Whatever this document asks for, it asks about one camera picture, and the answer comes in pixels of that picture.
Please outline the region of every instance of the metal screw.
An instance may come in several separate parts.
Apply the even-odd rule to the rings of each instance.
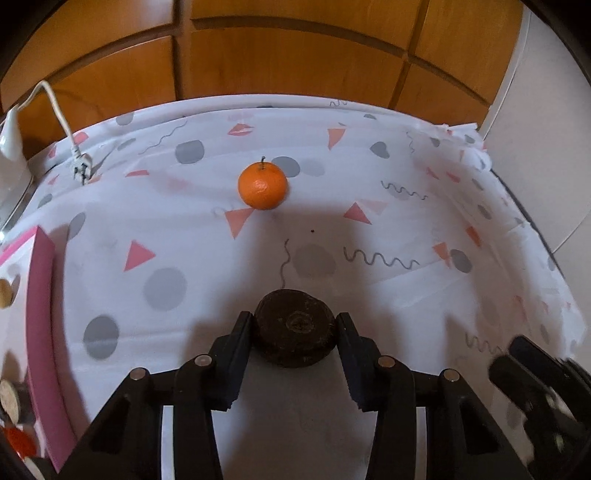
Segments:
[[[450,382],[457,382],[458,380],[460,380],[460,374],[453,368],[448,368],[443,372],[443,378]]]
[[[207,354],[195,357],[195,365],[197,365],[198,367],[209,367],[209,365],[211,365],[212,362],[213,358],[211,358]]]
[[[142,380],[146,376],[146,369],[145,368],[134,368],[130,373],[129,377],[131,380]]]
[[[382,355],[378,358],[378,365],[384,368],[392,368],[396,365],[396,360],[389,355]]]

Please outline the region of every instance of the red object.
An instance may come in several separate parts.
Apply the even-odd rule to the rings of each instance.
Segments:
[[[8,440],[8,443],[10,443],[21,460],[26,457],[34,457],[37,454],[35,442],[25,432],[16,427],[3,428],[2,430],[6,440]]]

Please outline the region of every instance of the wooden cabinet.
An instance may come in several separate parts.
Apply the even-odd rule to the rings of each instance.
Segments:
[[[68,0],[33,34],[2,79],[2,106],[8,109],[39,80],[97,48],[171,24],[173,2]]]
[[[492,103],[517,40],[522,9],[519,0],[430,0],[415,55]]]
[[[193,0],[191,17],[276,17],[333,25],[407,48],[420,0]]]
[[[133,110],[172,102],[172,38],[126,48],[52,85],[72,131]],[[46,95],[18,115],[25,156],[65,137]]]
[[[481,124],[488,107],[440,76],[412,65],[396,110],[434,124]]]
[[[0,97],[6,111],[47,78],[74,130],[234,93],[481,123],[521,16],[519,0],[67,0],[1,79]],[[63,137],[44,94],[20,121],[27,155]]]
[[[401,68],[398,57],[328,35],[214,28],[191,34],[188,94],[293,93],[388,106]]]

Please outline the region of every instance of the dark round object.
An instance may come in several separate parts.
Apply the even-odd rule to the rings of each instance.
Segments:
[[[324,302],[307,293],[275,290],[256,307],[252,342],[272,364],[307,367],[335,347],[335,317]]]

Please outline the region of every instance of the orange fruit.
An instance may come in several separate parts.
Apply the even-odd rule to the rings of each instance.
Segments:
[[[279,205],[287,194],[287,178],[272,163],[253,163],[238,178],[238,193],[247,205],[257,210],[270,210]]]

